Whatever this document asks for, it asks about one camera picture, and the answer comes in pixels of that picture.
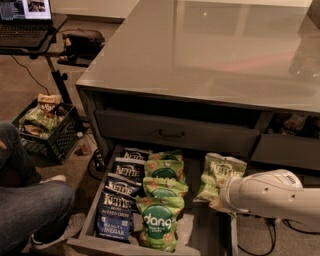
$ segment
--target wall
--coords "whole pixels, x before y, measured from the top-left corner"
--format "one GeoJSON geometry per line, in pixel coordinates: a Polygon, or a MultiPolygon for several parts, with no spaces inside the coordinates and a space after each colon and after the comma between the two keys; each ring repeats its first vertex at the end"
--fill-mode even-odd
{"type": "MultiPolygon", "coordinates": [[[[312,0],[193,0],[244,4],[309,6],[312,0]]],[[[126,18],[139,0],[52,0],[53,12],[74,15],[126,18]]]]}

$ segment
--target green snack bag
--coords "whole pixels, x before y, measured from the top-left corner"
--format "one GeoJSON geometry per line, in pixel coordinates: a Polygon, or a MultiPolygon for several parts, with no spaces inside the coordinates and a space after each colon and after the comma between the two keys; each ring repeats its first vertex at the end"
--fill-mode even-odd
{"type": "Polygon", "coordinates": [[[171,151],[165,151],[165,152],[158,152],[150,154],[148,159],[150,160],[177,160],[182,161],[182,150],[181,149],[175,149],[171,151]]]}
{"type": "Polygon", "coordinates": [[[153,178],[169,178],[185,182],[184,162],[177,160],[148,160],[144,165],[145,176],[153,178]]]}
{"type": "Polygon", "coordinates": [[[181,196],[184,197],[189,187],[175,179],[168,178],[143,178],[143,188],[147,196],[150,197],[170,197],[181,196]]]}
{"type": "Polygon", "coordinates": [[[205,158],[204,171],[201,175],[201,186],[196,199],[208,201],[211,208],[224,211],[219,200],[221,185],[229,177],[242,177],[246,168],[247,163],[239,159],[208,153],[205,158]]]}
{"type": "Polygon", "coordinates": [[[136,197],[143,219],[138,236],[141,246],[173,252],[176,248],[177,217],[184,208],[182,197],[136,197]]]}

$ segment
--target desk drawer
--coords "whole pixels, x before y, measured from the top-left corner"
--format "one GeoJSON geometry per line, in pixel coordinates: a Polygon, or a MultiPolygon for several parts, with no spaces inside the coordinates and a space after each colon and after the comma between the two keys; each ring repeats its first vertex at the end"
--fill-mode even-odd
{"type": "Polygon", "coordinates": [[[320,140],[280,134],[263,134],[252,161],[320,170],[320,140]]]}
{"type": "MultiPolygon", "coordinates": [[[[228,214],[209,208],[207,203],[193,202],[200,186],[200,160],[203,159],[184,160],[189,192],[185,196],[186,206],[182,218],[178,220],[178,243],[174,253],[141,247],[134,237],[130,237],[130,244],[96,237],[95,223],[99,197],[107,180],[107,173],[111,171],[115,157],[119,156],[121,151],[122,147],[116,146],[83,229],[78,238],[68,239],[68,244],[79,252],[84,250],[88,255],[237,255],[236,220],[228,214]]],[[[136,230],[142,228],[141,215],[134,215],[134,223],[136,230]]]]}
{"type": "Polygon", "coordinates": [[[97,110],[103,137],[247,156],[259,132],[246,127],[204,121],[97,110]]]}

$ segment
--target blue chip bag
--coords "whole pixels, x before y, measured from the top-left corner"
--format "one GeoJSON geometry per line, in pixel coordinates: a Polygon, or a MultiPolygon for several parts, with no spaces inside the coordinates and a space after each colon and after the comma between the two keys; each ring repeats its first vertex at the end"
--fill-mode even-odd
{"type": "Polygon", "coordinates": [[[105,187],[97,207],[97,236],[129,243],[135,198],[105,187]]]}
{"type": "Polygon", "coordinates": [[[124,158],[136,159],[136,160],[148,160],[149,155],[152,154],[152,150],[144,150],[139,148],[124,148],[121,156],[124,158]]]}
{"type": "Polygon", "coordinates": [[[141,183],[145,176],[145,163],[144,160],[116,157],[112,172],[141,183]]]}
{"type": "Polygon", "coordinates": [[[130,196],[136,196],[142,191],[140,182],[127,179],[116,173],[108,173],[106,186],[130,196]]]}

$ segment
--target laptop screen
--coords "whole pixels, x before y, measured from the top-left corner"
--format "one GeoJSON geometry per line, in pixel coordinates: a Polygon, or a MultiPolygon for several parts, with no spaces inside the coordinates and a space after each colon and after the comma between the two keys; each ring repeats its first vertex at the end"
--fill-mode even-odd
{"type": "Polygon", "coordinates": [[[0,0],[1,22],[51,21],[49,0],[0,0]]]}

